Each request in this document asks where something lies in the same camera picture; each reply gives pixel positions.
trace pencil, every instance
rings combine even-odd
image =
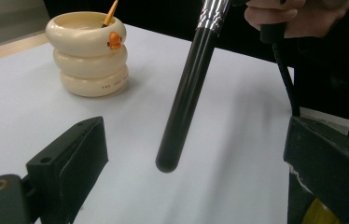
[[[102,28],[108,26],[113,19],[114,12],[116,11],[117,5],[119,4],[119,0],[114,1],[113,6],[111,6],[110,10],[107,13],[107,16],[105,16],[105,21],[103,22]]]

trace white table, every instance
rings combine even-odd
[[[67,92],[45,44],[0,60],[0,175],[73,124],[105,119],[109,163],[76,223],[286,223],[290,105],[276,64],[216,49],[177,169],[155,166],[190,42],[126,26],[128,85]]]

